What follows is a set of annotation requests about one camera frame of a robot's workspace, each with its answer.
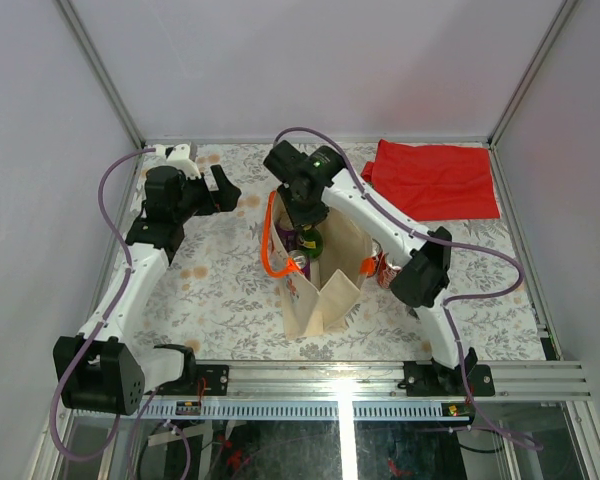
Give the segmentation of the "purple soda can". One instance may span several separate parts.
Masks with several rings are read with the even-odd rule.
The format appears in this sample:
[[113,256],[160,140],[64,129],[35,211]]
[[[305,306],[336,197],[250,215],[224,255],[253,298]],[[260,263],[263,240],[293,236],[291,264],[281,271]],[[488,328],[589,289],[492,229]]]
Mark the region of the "purple soda can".
[[307,280],[311,280],[311,262],[308,254],[302,250],[292,250],[289,258],[294,261]]
[[282,212],[275,222],[276,232],[286,251],[296,248],[296,230],[286,212]]

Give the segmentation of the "green glass bottle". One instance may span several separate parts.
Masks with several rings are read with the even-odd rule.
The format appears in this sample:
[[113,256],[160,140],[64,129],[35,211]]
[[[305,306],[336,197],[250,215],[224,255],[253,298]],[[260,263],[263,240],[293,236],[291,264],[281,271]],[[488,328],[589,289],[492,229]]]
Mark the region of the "green glass bottle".
[[297,234],[297,246],[311,260],[317,260],[324,250],[324,239],[315,226],[305,226]]

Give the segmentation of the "beige canvas bag orange handles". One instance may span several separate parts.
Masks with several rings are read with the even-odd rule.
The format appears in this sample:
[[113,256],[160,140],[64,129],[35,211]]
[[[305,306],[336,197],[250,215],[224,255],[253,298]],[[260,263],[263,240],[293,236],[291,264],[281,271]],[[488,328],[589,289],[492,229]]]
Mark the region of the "beige canvas bag orange handles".
[[301,269],[275,228],[285,213],[279,194],[272,191],[260,259],[265,272],[279,284],[284,333],[293,340],[342,332],[347,328],[345,316],[358,302],[373,266],[372,238],[333,209],[317,227],[325,241],[323,253]]

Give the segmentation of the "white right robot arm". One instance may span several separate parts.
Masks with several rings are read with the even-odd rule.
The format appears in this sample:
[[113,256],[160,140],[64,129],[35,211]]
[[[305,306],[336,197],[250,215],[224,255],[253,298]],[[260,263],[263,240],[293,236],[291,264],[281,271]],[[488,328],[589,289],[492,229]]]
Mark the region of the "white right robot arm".
[[442,294],[449,285],[450,233],[431,231],[410,219],[380,194],[367,189],[349,168],[345,155],[322,146],[307,155],[286,140],[277,140],[264,166],[280,181],[277,189],[293,227],[316,226],[335,210],[380,243],[389,264],[397,269],[389,288],[414,309],[431,344],[438,387],[458,394],[472,373],[458,352],[461,337],[443,312]]

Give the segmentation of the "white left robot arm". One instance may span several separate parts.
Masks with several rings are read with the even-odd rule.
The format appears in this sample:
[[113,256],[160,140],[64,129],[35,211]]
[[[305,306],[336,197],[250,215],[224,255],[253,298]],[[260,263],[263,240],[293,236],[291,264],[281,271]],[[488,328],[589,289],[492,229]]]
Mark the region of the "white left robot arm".
[[202,375],[192,348],[165,344],[142,354],[130,338],[185,239],[189,219],[237,207],[240,189],[221,166],[212,166],[211,173],[214,189],[192,166],[169,162],[148,170],[140,212],[124,239],[124,264],[79,333],[60,337],[54,346],[61,388],[55,398],[65,407],[131,415],[147,392],[197,392]]

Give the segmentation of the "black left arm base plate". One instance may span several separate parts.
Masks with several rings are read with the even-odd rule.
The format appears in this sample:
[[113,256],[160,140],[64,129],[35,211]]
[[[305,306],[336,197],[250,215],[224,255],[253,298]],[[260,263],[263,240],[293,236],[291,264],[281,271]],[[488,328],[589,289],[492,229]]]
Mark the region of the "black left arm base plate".
[[155,368],[145,372],[144,391],[157,390],[167,396],[225,396],[229,385],[230,367],[226,364],[198,364],[192,373],[180,378],[160,374]]

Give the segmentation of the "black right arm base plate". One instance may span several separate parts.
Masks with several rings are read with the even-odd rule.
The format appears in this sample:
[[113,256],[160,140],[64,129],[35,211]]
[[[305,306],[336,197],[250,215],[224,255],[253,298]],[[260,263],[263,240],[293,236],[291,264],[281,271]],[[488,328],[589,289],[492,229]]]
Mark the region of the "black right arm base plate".
[[403,363],[403,380],[397,387],[410,397],[466,396],[494,397],[495,386],[491,369],[486,364],[468,363],[465,376],[460,367],[450,370],[435,362],[407,361]]

